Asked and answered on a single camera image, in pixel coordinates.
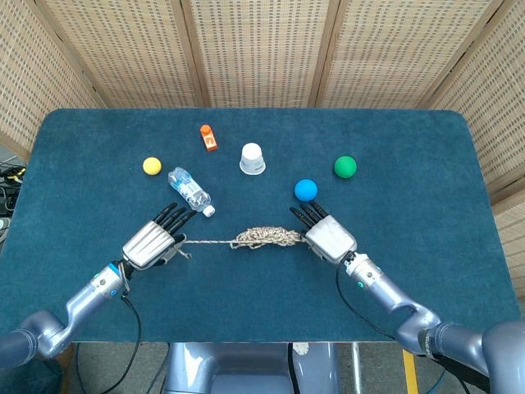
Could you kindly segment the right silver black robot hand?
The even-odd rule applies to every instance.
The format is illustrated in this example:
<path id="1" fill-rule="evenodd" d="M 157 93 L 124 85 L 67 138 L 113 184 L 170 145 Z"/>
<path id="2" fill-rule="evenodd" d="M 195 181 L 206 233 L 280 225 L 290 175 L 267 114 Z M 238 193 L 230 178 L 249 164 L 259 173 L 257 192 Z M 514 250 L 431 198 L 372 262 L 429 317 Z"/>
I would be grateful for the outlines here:
<path id="1" fill-rule="evenodd" d="M 306 226 L 301 238 L 318 257 L 335 265 L 354 260 L 357 241 L 320 204 L 310 201 L 289 210 Z"/>

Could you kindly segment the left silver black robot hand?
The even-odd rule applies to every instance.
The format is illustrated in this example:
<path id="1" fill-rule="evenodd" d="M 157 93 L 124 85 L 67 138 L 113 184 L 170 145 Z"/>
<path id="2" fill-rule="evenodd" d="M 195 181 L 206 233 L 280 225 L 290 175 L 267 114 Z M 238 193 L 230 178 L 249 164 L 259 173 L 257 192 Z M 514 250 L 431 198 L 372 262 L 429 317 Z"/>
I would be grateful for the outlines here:
<path id="1" fill-rule="evenodd" d="M 142 226 L 123 246 L 122 258 L 135 270 L 167 263 L 186 241 L 181 228 L 196 214 L 194 210 L 167 205 Z"/>

